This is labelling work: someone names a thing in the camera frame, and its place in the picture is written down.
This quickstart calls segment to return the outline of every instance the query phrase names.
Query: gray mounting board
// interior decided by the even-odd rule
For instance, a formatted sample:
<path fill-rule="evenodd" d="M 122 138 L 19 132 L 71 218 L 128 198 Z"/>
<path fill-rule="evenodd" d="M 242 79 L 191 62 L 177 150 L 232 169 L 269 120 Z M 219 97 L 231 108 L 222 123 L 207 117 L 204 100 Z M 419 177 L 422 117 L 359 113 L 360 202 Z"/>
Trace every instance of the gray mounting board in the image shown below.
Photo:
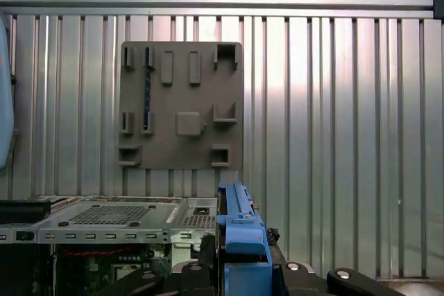
<path fill-rule="evenodd" d="M 241 169 L 239 43 L 125 42 L 121 52 L 122 166 Z"/>

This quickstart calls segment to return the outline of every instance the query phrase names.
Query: cable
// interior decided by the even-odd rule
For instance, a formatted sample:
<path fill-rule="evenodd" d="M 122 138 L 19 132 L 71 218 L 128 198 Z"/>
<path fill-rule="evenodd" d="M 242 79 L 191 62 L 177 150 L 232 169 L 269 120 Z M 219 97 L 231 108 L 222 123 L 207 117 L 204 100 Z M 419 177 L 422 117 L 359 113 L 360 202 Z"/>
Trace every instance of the cable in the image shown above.
<path fill-rule="evenodd" d="M 134 248 L 135 248 L 135 246 L 131 245 L 128 247 L 123 247 L 123 248 L 112 250 L 112 251 L 84 251 L 84 252 L 71 252 L 71 251 L 66 250 L 63 247 L 61 249 L 67 256 L 112 256 L 114 254 L 133 250 Z"/>

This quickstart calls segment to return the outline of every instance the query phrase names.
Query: blue plastic clip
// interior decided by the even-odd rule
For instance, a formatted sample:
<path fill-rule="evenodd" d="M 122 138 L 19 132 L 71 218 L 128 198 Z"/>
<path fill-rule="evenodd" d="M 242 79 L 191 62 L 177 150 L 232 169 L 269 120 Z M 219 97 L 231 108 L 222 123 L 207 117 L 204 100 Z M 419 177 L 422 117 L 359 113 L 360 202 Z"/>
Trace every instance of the blue plastic clip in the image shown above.
<path fill-rule="evenodd" d="M 225 263 L 225 295 L 271 295 L 273 262 L 266 237 L 265 224 L 252 208 L 252 199 L 241 183 L 221 184 L 227 215 L 219 215 L 216 221 L 225 228 L 225 252 L 227 254 L 260 256 L 256 263 Z"/>
<path fill-rule="evenodd" d="M 0 169 L 8 160 L 9 148 L 14 131 L 12 110 L 11 76 L 9 69 L 8 36 L 0 19 Z"/>

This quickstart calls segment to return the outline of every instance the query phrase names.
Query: circuit board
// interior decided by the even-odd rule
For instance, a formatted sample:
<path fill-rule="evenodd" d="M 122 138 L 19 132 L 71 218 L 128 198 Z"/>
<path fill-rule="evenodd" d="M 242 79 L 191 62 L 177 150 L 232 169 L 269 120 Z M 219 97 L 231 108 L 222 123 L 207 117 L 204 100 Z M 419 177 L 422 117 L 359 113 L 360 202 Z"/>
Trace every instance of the circuit board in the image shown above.
<path fill-rule="evenodd" d="M 138 268 L 171 274 L 171 245 L 60 245 L 55 294 L 92 295 Z"/>

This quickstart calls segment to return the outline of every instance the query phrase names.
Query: corrugated metal wall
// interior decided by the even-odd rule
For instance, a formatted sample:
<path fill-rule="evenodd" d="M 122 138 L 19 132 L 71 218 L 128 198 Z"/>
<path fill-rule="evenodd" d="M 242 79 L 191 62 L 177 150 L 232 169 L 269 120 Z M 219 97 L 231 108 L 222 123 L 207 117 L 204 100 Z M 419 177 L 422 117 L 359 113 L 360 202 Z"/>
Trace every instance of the corrugated metal wall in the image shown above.
<path fill-rule="evenodd" d="M 119 47 L 240 41 L 239 178 L 267 225 L 279 228 L 285 255 L 322 275 L 339 266 L 372 277 L 444 274 L 440 21 L 371 12 L 354 19 L 340 10 L 313 17 L 74 10 L 9 16 L 19 139 L 14 165 L 0 173 L 0 197 L 213 196 L 237 173 L 116 165 Z"/>

